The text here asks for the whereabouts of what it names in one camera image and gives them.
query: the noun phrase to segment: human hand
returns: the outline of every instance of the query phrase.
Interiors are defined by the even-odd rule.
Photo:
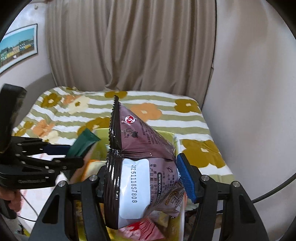
[[[15,212],[20,211],[21,195],[19,190],[13,192],[0,186],[0,199],[10,201],[8,207],[11,210],[14,210]]]

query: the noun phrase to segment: picture frame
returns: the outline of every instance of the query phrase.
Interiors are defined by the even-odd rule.
[[[15,29],[0,42],[0,74],[20,61],[38,53],[38,24]]]

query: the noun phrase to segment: purple snack bag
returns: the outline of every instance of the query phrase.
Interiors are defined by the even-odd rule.
[[[119,229],[158,206],[172,211],[182,199],[162,205],[179,180],[174,146],[115,97],[104,185],[106,225]]]

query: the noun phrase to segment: bed sheet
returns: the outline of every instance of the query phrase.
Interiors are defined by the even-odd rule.
[[[82,92],[75,87],[56,87],[37,99],[27,116],[14,128],[13,135],[71,145],[86,128],[95,131],[109,127],[114,95],[155,130],[174,133],[180,143],[178,152],[185,153],[190,163],[197,162],[202,174],[223,183],[233,181],[233,174],[213,142],[198,103],[186,96],[156,91]],[[40,212],[51,190],[23,193]],[[25,203],[21,214],[26,217],[30,214],[28,218],[35,219]],[[25,228],[30,231],[32,226],[33,223],[27,221]]]

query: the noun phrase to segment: curtain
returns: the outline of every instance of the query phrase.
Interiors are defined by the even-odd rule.
[[[215,0],[52,0],[46,41],[58,85],[163,91],[202,105]]]

